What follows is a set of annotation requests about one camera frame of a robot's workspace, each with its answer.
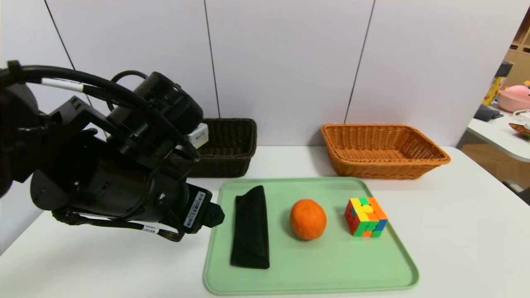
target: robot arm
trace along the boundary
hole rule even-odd
[[[145,77],[134,91],[113,82],[130,74]],[[0,195],[13,180],[23,182],[33,173],[35,205],[70,225],[138,229],[180,241],[203,225],[220,224],[224,214],[210,202],[211,192],[186,183],[189,169],[179,169],[169,159],[171,154],[199,159],[185,135],[202,121],[202,109],[160,73],[127,71],[113,81],[18,62],[9,62],[8,69],[0,71]],[[106,100],[112,112],[105,117],[73,97],[44,114],[25,83],[80,91]],[[89,123],[108,132],[107,140],[84,130]],[[130,221],[162,223],[177,233]]]

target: barcode sticker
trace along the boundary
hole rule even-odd
[[[200,191],[197,193],[195,200],[193,201],[193,205],[191,205],[190,212],[188,213],[188,216],[186,216],[186,220],[184,221],[185,227],[191,228],[191,226],[193,225],[195,217],[197,217],[197,213],[199,213],[200,205],[202,205],[204,197],[206,197],[206,194],[204,192]]]
[[[160,230],[159,228],[153,227],[150,225],[144,225],[144,228],[142,229],[142,231],[146,231],[146,232],[153,233],[153,234],[158,234],[159,230]]]

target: light green plastic tray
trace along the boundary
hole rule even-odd
[[[270,268],[234,267],[230,254],[235,197],[258,185],[265,188],[267,201]],[[204,271],[206,288],[216,295],[273,295],[416,286],[418,269],[390,224],[380,238],[349,233],[344,218],[348,199],[370,196],[366,185],[351,177],[228,181],[219,194],[226,217],[212,232]],[[324,234],[316,240],[301,240],[290,227],[290,209],[304,198],[317,201],[328,218]]]

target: black cable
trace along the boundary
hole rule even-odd
[[[173,227],[176,227],[176,230],[178,231],[178,233],[164,231],[164,234],[171,237],[171,239],[167,239],[179,242],[182,237],[184,237],[184,227],[182,226],[182,223],[179,221],[178,216],[173,212],[173,210],[171,210],[167,200],[162,200],[159,205],[162,205],[162,208],[165,211],[166,220],[169,221]]]
[[[118,73],[117,75],[115,75],[110,81],[112,82],[117,82],[119,81],[120,79],[128,76],[128,75],[136,75],[136,76],[139,76],[141,78],[143,78],[144,80],[147,79],[147,75],[142,73],[142,72],[139,72],[139,71],[123,71],[121,73]]]
[[[116,100],[115,96],[113,96],[112,94],[110,94],[110,93],[106,92],[105,90],[103,90],[101,88],[98,88],[98,87],[85,85],[83,87],[83,93],[85,93],[86,95],[90,95],[92,97],[95,97],[97,99],[106,101],[107,102],[107,106],[109,107],[109,109],[110,109],[110,107],[112,107],[112,109],[114,109],[113,104],[115,104],[115,105],[120,106],[120,107],[138,110],[136,107],[133,107],[130,104],[123,104],[123,100]]]
[[[89,225],[94,225],[94,226],[118,227],[121,229],[133,229],[133,230],[143,230],[145,228],[145,225],[140,224],[140,223],[97,220],[94,218],[88,218],[88,217],[81,216],[79,213],[74,212],[72,210],[68,210],[68,209],[53,210],[51,214],[56,220],[62,223],[66,223],[68,225],[89,224]],[[157,235],[162,236],[174,242],[179,242],[182,239],[182,237],[180,237],[177,233],[174,233],[168,230],[163,230],[163,229],[159,229],[157,232]]]
[[[118,73],[117,75],[115,75],[110,81],[114,82],[114,83],[117,83],[120,79],[122,79],[123,77],[126,77],[128,75],[136,75],[136,76],[139,76],[139,77],[143,78],[144,80],[147,79],[147,75],[142,73],[142,72],[139,72],[139,71],[124,71],[124,72],[121,72],[121,73]],[[105,101],[107,102],[107,107],[112,112],[114,110],[114,106],[112,105],[111,99],[107,98]]]
[[[94,85],[109,92],[115,96],[117,100],[127,101],[125,104],[131,104],[132,106],[141,109],[148,115],[148,120],[152,121],[154,125],[166,129],[172,138],[182,144],[185,151],[193,160],[199,161],[200,158],[197,149],[156,108],[151,107],[145,99],[135,94],[133,91],[104,78],[80,71],[74,71],[69,68],[40,65],[16,65],[15,67],[0,71],[0,90],[16,83],[24,83],[28,80],[40,80],[43,77],[62,78]]]

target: rubik's cube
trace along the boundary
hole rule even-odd
[[[375,198],[351,198],[344,212],[353,236],[379,237],[388,217]]]

